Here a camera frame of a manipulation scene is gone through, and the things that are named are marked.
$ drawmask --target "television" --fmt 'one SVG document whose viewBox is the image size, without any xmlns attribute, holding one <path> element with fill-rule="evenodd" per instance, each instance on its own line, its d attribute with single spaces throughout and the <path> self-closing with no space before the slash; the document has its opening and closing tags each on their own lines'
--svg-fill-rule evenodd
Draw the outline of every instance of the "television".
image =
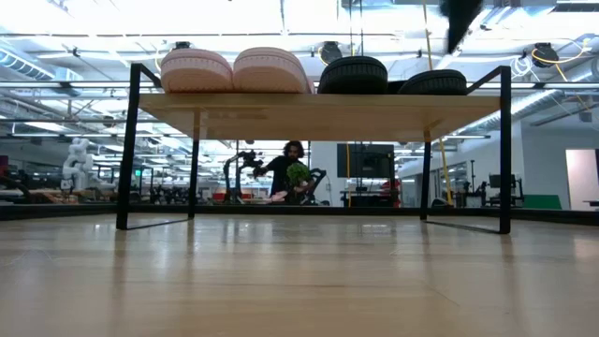
<svg viewBox="0 0 599 337">
<path fill-rule="evenodd" d="M 395 177 L 393 145 L 337 144 L 337 177 L 347 178 L 347 146 L 349 146 L 349 178 Z"/>
</svg>

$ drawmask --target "wooden tabletop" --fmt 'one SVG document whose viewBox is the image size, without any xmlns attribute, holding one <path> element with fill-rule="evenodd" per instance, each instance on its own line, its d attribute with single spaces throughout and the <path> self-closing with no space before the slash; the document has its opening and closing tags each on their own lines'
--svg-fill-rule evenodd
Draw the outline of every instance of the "wooden tabletop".
<svg viewBox="0 0 599 337">
<path fill-rule="evenodd" d="M 147 94 L 139 107 L 201 139 L 423 141 L 499 109 L 499 97 L 433 95 Z"/>
</svg>

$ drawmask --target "table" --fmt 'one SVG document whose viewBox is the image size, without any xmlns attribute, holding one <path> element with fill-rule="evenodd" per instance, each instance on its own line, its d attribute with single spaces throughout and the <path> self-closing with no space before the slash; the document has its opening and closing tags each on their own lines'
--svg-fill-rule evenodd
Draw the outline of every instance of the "table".
<svg viewBox="0 0 599 337">
<path fill-rule="evenodd" d="M 499 97 L 431 95 L 184 94 L 139 93 L 141 74 L 160 80 L 142 64 L 131 65 L 129 108 L 117 205 L 117 228 L 127 226 L 139 109 L 193 139 L 188 219 L 195 217 L 200 139 L 309 139 L 424 141 L 420 219 L 427 220 L 431 142 L 499 111 L 501 210 L 497 233 L 510 231 L 511 69 L 499 66 L 468 88 L 470 94 L 500 76 Z M 300 115 L 302 121 L 291 123 Z M 455 226 L 453 224 L 434 223 Z"/>
</svg>

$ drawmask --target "person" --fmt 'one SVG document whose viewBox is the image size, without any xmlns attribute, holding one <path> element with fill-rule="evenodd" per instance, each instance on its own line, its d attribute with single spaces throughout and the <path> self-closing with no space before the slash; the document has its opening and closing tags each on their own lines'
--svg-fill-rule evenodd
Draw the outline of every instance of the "person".
<svg viewBox="0 0 599 337">
<path fill-rule="evenodd" d="M 272 197 L 278 192 L 287 190 L 288 179 L 287 179 L 287 168 L 292 164 L 298 163 L 304 156 L 303 146 L 300 141 L 291 140 L 283 148 L 283 155 L 279 155 L 264 168 L 258 168 L 256 175 L 264 175 L 268 171 L 273 171 L 274 176 L 272 177 L 272 187 L 270 189 L 270 196 Z M 304 186 L 295 186 L 294 190 L 296 193 L 305 193 L 314 186 L 314 181 L 310 180 L 306 182 Z"/>
</svg>

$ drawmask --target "black metal frame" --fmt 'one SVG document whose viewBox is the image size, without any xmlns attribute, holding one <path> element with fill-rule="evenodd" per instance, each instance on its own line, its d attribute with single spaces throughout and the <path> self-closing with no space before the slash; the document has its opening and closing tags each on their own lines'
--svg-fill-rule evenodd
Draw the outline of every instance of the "black metal frame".
<svg viewBox="0 0 599 337">
<path fill-rule="evenodd" d="M 187 218 L 183 220 L 175 220 L 161 222 L 157 224 L 144 225 L 138 227 L 130 227 L 128 225 L 129 211 L 129 194 L 131 193 L 131 174 L 133 173 L 133 158 L 135 154 L 135 133 L 138 124 L 139 110 L 139 87 L 141 83 L 141 74 L 145 75 L 152 83 L 159 88 L 162 88 L 162 82 L 158 79 L 150 69 L 142 64 L 131 65 L 131 77 L 129 80 L 129 107 L 127 110 L 127 122 L 124 130 L 124 148 L 123 161 L 121 162 L 121 173 L 119 180 L 119 196 L 117 198 L 117 213 L 116 227 L 121 230 L 147 228 L 153 226 L 161 226 L 173 224 L 194 219 L 196 216 L 196 189 L 197 189 L 197 155 L 199 153 L 198 135 L 194 137 L 194 145 L 192 150 L 191 177 L 189 185 L 189 207 Z"/>
<path fill-rule="evenodd" d="M 422 166 L 422 190 L 420 192 L 420 220 L 429 224 L 449 226 L 463 229 L 471 229 L 495 234 L 509 234 L 511 231 L 511 176 L 512 176 L 512 73 L 509 66 L 498 66 L 485 77 L 475 82 L 468 88 L 470 94 L 484 83 L 500 77 L 501 90 L 499 96 L 500 105 L 500 171 L 501 186 L 499 189 L 499 230 L 491 230 L 482 227 L 470 227 L 464 225 L 450 224 L 445 222 L 428 221 L 429 213 L 429 184 L 431 179 L 431 138 L 425 134 L 424 165 Z"/>
<path fill-rule="evenodd" d="M 192 220 L 196 214 L 196 189 L 197 189 L 197 156 L 199 152 L 199 116 L 196 112 L 194 125 L 194 143 L 192 151 L 192 170 L 190 177 L 189 188 L 189 205 L 187 207 L 187 218 L 183 220 L 162 222 L 158 224 L 129 227 L 127 219 L 131 211 L 129 204 L 129 193 L 131 190 L 131 174 L 133 172 L 133 158 L 135 152 L 135 133 L 138 122 L 139 109 L 139 87 L 141 74 L 148 77 L 156 87 L 162 87 L 160 79 L 158 79 L 150 69 L 142 64 L 131 65 L 131 78 L 129 81 L 129 107 L 127 111 L 126 127 L 124 133 L 124 151 L 123 161 L 121 163 L 121 179 L 119 181 L 119 196 L 117 202 L 117 221 L 116 227 L 122 230 L 146 228 L 152 226 L 161 226 L 176 222 Z M 425 132 L 425 147 L 424 147 L 424 165 L 422 170 L 422 191 L 420 199 L 420 220 L 431 224 L 444 225 L 458 228 L 467 228 L 472 230 L 486 231 L 491 233 L 507 234 L 511 230 L 510 209 L 511 209 L 511 156 L 512 156 L 512 129 L 511 129 L 511 69 L 509 66 L 499 66 L 480 81 L 475 82 L 468 88 L 468 94 L 480 88 L 486 82 L 491 81 L 495 77 L 501 77 L 501 93 L 500 93 L 500 157 L 501 157 L 501 188 L 499 209 L 499 230 L 489 230 L 480 227 L 467 227 L 462 225 L 440 223 L 427 221 L 427 216 L 431 212 L 429 210 L 429 186 L 431 178 L 431 137 L 428 132 Z"/>
</svg>

